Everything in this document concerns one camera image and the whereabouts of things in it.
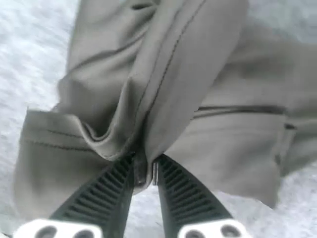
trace hole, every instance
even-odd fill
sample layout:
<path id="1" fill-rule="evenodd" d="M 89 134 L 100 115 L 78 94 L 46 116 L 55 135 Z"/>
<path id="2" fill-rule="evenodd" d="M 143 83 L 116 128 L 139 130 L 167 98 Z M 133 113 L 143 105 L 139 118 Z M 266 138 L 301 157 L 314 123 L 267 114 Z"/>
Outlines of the hole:
<path id="1" fill-rule="evenodd" d="M 185 238 L 205 238 L 204 234 L 199 231 L 189 231 Z"/>
<path id="2" fill-rule="evenodd" d="M 226 238 L 232 238 L 232 237 L 240 237 L 241 234 L 234 226 L 224 226 L 221 228 L 221 233 Z"/>
<path id="3" fill-rule="evenodd" d="M 295 130 L 296 129 L 296 126 L 292 125 L 292 124 L 285 124 L 285 129 L 286 130 Z"/>
<path id="4" fill-rule="evenodd" d="M 55 227 L 44 227 L 40 229 L 37 234 L 36 238 L 54 238 L 57 233 L 57 229 Z"/>
<path id="5" fill-rule="evenodd" d="M 78 232 L 74 238 L 94 238 L 94 233 L 92 233 L 91 231 L 81 231 Z"/>
<path id="6" fill-rule="evenodd" d="M 281 163 L 282 163 L 282 158 L 281 158 L 281 156 L 276 155 L 276 156 L 275 156 L 275 162 L 276 162 L 277 165 L 280 166 Z"/>
<path id="7" fill-rule="evenodd" d="M 131 6 L 133 10 L 142 10 L 144 8 L 152 6 L 151 3 L 137 3 Z"/>

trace gray carpet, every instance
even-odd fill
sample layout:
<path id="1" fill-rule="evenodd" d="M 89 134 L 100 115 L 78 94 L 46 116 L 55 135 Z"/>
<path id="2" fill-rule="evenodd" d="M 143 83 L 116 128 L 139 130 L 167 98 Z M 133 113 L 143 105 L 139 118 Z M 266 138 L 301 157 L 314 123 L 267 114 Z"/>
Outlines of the gray carpet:
<path id="1" fill-rule="evenodd" d="M 51 108 L 78 0 L 0 0 L 0 231 L 23 222 L 12 206 L 12 172 L 27 107 Z M 250 15 L 284 28 L 298 39 L 317 42 L 316 0 L 253 0 Z M 317 164 L 288 177 L 280 204 L 218 193 L 255 238 L 317 237 Z M 126 237 L 162 238 L 158 191 L 150 187 L 133 198 Z"/>

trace stitching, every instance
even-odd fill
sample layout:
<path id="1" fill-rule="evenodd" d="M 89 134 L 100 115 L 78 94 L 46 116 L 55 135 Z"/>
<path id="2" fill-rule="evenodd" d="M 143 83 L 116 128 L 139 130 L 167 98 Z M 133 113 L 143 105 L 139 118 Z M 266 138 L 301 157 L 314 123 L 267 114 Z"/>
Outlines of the stitching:
<path id="1" fill-rule="evenodd" d="M 39 141 L 33 141 L 33 140 L 23 140 L 24 142 L 35 144 L 35 145 L 40 145 L 44 147 L 49 147 L 49 148 L 54 148 L 54 149 L 61 149 L 61 150 L 72 150 L 72 151 L 78 151 L 78 152 L 89 152 L 89 153 L 95 153 L 95 151 L 87 148 L 80 148 L 80 147 L 65 147 L 65 146 L 60 146 L 60 145 L 52 145 L 49 143 L 43 143 Z"/>
<path id="2" fill-rule="evenodd" d="M 68 137 L 73 137 L 73 138 L 78 138 L 78 139 L 84 139 L 82 136 L 80 135 L 73 135 L 73 134 L 70 134 L 70 133 L 66 133 L 66 132 L 60 132 L 60 131 L 56 131 L 56 130 L 51 130 L 51 129 L 46 129 L 46 128 L 30 128 L 32 130 L 35 130 L 35 131 L 46 131 L 46 132 L 49 132 L 49 133 L 52 133 L 52 134 L 57 134 L 57 135 L 64 135 L 64 136 L 68 136 Z"/>
<path id="3" fill-rule="evenodd" d="M 59 132 L 59 131 L 55 131 L 55 130 L 49 130 L 49 129 L 43 129 L 49 133 L 53 133 L 53 134 L 58 134 L 58 135 L 64 135 L 64 136 L 68 136 L 68 137 L 73 137 L 73 138 L 78 138 L 78 139 L 83 139 L 82 136 L 79 135 L 73 135 L 73 134 L 68 134 L 68 133 L 64 133 L 64 132 Z"/>
<path id="4" fill-rule="evenodd" d="M 154 100 L 153 100 L 153 102 L 152 102 L 151 105 L 150 105 L 149 111 L 150 111 L 151 108 L 153 107 L 153 105 L 154 105 L 154 103 L 155 103 L 155 100 L 156 100 L 156 98 L 157 98 L 157 96 L 158 96 L 158 94 L 159 94 L 159 89 L 160 89 L 160 87 L 161 87 L 161 85 L 162 85 L 162 83 L 163 83 L 163 81 L 164 81 L 164 79 L 165 79 L 165 76 L 166 76 L 167 71 L 168 71 L 168 69 L 169 69 L 169 66 L 170 66 L 170 64 L 171 64 L 171 61 L 172 61 L 172 59 L 173 59 L 173 57 L 174 57 L 176 48 L 177 48 L 177 46 L 178 46 L 178 43 L 179 43 L 181 37 L 184 35 L 184 33 L 186 32 L 186 30 L 188 29 L 188 26 L 190 25 L 190 23 L 192 23 L 192 21 L 194 20 L 195 16 L 196 16 L 196 15 L 199 13 L 199 11 L 202 9 L 202 6 L 206 3 L 206 1 L 207 1 L 207 0 L 203 0 L 203 1 L 199 4 L 198 8 L 196 9 L 196 11 L 195 11 L 194 14 L 192 15 L 192 17 L 189 19 L 189 21 L 186 23 L 186 25 L 184 26 L 184 28 L 183 28 L 181 34 L 179 35 L 179 37 L 178 37 L 178 39 L 177 39 L 177 41 L 176 41 L 176 43 L 175 43 L 175 45 L 174 45 L 172 54 L 171 54 L 171 56 L 170 56 L 170 58 L 169 58 L 169 60 L 168 60 L 168 63 L 167 63 L 167 66 L 166 66 L 166 68 L 165 68 L 165 71 L 164 71 L 163 77 L 162 77 L 162 79 L 161 79 L 161 82 L 160 82 L 160 84 L 159 84 L 159 86 L 158 86 L 158 90 L 156 91 L 156 95 L 155 95 L 155 97 L 154 97 Z M 183 2 L 182 6 L 181 6 L 181 9 L 184 7 L 184 5 L 185 5 L 186 2 L 187 2 L 187 1 L 184 1 L 184 2 Z M 137 117 L 137 115 L 138 115 L 139 108 L 140 108 L 141 102 L 142 102 L 142 100 L 143 100 L 143 98 L 144 98 L 145 92 L 146 92 L 146 90 L 147 90 L 147 88 L 148 88 L 149 83 L 150 83 L 150 82 L 152 81 L 152 79 L 153 79 L 153 74 L 154 74 L 154 71 L 155 71 L 155 68 L 156 68 L 158 59 L 159 59 L 160 51 L 162 50 L 162 47 L 163 47 L 163 42 L 164 42 L 164 41 L 162 41 L 162 43 L 161 43 L 161 45 L 160 45 L 159 52 L 158 52 L 158 56 L 157 56 L 157 58 L 156 58 L 156 60 L 155 60 L 154 67 L 153 67 L 153 70 L 152 70 L 151 75 L 150 75 L 150 79 L 149 79 L 149 81 L 148 81 L 148 83 L 147 83 L 147 85 L 146 85 L 146 87 L 145 87 L 145 90 L 143 91 L 143 94 L 142 94 L 142 96 L 141 96 L 141 99 L 140 99 L 140 101 L 139 101 L 139 103 L 138 103 L 138 107 L 137 107 L 137 110 L 136 110 L 136 113 L 135 113 L 135 116 L 134 116 L 134 120 L 133 120 L 133 128 L 135 127 L 136 117 Z M 124 151 L 124 150 L 128 147 L 128 145 L 129 145 L 129 143 L 130 143 L 130 141 L 131 141 L 131 139 L 132 139 L 132 136 L 133 136 L 134 134 L 135 134 L 135 131 L 132 131 L 132 132 L 130 133 L 130 136 L 129 136 L 129 138 L 127 139 L 125 145 L 122 147 L 121 150 L 119 150 L 119 151 L 116 152 L 115 154 L 110 155 L 110 156 L 107 156 L 107 155 L 101 153 L 101 155 L 102 155 L 103 157 L 105 157 L 105 158 L 108 158 L 108 159 L 111 158 L 111 157 L 114 157 L 114 156 L 118 155 L 119 153 L 121 153 L 122 151 Z"/>

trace floor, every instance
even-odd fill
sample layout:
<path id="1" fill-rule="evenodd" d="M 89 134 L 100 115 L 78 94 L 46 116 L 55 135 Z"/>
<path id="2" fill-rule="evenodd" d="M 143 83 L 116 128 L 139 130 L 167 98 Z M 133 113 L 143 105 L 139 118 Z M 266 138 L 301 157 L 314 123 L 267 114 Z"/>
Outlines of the floor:
<path id="1" fill-rule="evenodd" d="M 0 232 L 23 221 L 12 205 L 12 173 L 27 107 L 47 110 L 57 101 L 78 0 L 0 0 Z M 317 42 L 316 0 L 252 0 L 250 15 Z M 317 234 L 317 163 L 288 177 L 275 210 L 218 193 L 255 238 L 312 238 Z M 161 238 L 158 191 L 133 197 L 126 237 Z"/>

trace trousers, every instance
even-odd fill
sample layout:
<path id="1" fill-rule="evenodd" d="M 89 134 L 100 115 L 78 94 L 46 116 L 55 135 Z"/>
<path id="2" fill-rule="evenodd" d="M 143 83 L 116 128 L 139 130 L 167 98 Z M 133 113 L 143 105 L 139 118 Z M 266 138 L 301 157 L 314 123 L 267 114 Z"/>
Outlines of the trousers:
<path id="1" fill-rule="evenodd" d="M 60 101 L 21 132 L 18 211 L 48 217 L 131 151 L 135 193 L 166 153 L 211 191 L 274 207 L 317 158 L 317 46 L 247 14 L 247 0 L 81 0 Z"/>

